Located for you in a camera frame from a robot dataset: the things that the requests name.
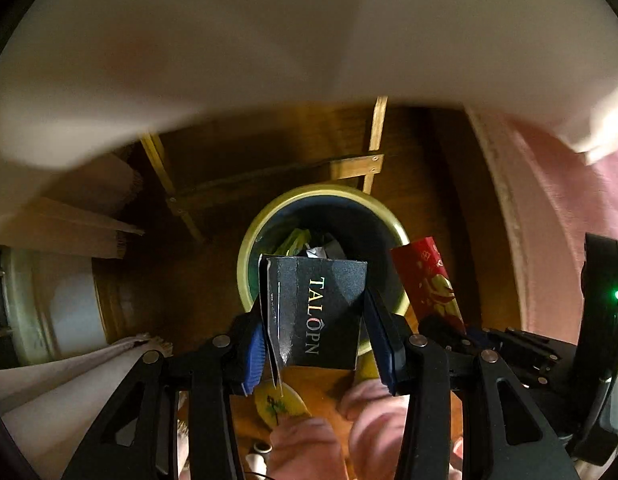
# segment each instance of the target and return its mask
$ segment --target black card box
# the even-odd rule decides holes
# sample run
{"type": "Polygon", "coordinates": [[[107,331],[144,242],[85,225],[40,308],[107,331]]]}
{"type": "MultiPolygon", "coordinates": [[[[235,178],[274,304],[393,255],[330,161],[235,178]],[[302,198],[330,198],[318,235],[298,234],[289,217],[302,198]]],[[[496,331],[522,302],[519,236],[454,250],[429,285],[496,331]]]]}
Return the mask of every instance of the black card box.
{"type": "Polygon", "coordinates": [[[260,298],[274,377],[291,365],[356,368],[365,281],[366,262],[262,256],[260,298]]]}

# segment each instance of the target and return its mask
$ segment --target red packet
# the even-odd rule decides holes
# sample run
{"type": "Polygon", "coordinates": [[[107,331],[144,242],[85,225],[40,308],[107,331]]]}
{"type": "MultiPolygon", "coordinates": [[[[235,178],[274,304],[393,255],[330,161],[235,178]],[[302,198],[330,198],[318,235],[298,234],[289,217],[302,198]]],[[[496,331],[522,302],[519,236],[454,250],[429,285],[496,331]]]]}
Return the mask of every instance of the red packet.
{"type": "Polygon", "coordinates": [[[396,247],[391,250],[391,257],[417,320],[437,313],[456,330],[466,333],[449,275],[433,238],[396,247]]]}

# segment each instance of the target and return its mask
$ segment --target person's leg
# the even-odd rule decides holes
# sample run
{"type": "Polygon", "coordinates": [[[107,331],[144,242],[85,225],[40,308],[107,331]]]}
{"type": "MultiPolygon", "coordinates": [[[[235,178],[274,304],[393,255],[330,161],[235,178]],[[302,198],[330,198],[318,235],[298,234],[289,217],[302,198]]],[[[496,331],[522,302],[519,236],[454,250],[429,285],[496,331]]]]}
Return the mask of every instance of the person's leg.
{"type": "Polygon", "coordinates": [[[319,417],[294,416],[271,433],[266,474],[276,480],[346,480],[342,448],[331,425],[319,417]]]}
{"type": "MultiPolygon", "coordinates": [[[[380,379],[364,380],[342,398],[338,411],[353,422],[349,455],[358,480],[392,480],[407,419],[409,397],[393,397],[380,379]]],[[[449,479],[460,480],[449,466],[449,479]]]]}
{"type": "Polygon", "coordinates": [[[264,381],[254,391],[262,420],[271,428],[266,474],[276,480],[346,480],[340,442],[331,425],[312,417],[288,385],[264,381]]]}

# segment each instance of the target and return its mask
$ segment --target screw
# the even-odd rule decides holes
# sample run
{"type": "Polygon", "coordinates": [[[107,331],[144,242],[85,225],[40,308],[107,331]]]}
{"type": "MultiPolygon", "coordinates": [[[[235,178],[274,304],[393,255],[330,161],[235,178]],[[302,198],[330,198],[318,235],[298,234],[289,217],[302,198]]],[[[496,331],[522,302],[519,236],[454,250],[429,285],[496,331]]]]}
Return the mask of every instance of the screw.
{"type": "Polygon", "coordinates": [[[152,365],[160,358],[160,352],[157,350],[149,350],[142,355],[142,362],[148,365],[152,365]]]}
{"type": "Polygon", "coordinates": [[[413,346],[418,346],[422,348],[423,346],[426,346],[428,340],[422,334],[413,334],[409,337],[409,343],[411,343],[413,346]]]}
{"type": "Polygon", "coordinates": [[[480,353],[480,357],[482,357],[487,363],[494,363],[498,360],[498,353],[493,350],[483,350],[480,353]]]}
{"type": "Polygon", "coordinates": [[[213,343],[216,348],[225,348],[231,343],[231,338],[226,334],[220,334],[214,337],[213,343]]]}

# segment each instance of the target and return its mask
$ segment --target blue gripper pad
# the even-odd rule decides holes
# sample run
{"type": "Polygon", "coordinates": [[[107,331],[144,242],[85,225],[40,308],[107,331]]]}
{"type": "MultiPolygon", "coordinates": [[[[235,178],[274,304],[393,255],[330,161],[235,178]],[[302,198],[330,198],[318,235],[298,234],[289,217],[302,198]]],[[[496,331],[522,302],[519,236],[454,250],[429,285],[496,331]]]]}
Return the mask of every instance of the blue gripper pad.
{"type": "Polygon", "coordinates": [[[253,388],[260,384],[262,370],[265,367],[266,347],[262,322],[257,323],[251,334],[251,341],[245,358],[245,374],[242,386],[244,393],[250,395],[253,388]]]}
{"type": "Polygon", "coordinates": [[[398,384],[396,371],[404,369],[406,354],[391,315],[380,295],[374,290],[364,291],[363,316],[380,380],[387,386],[391,395],[395,395],[398,384]]]}

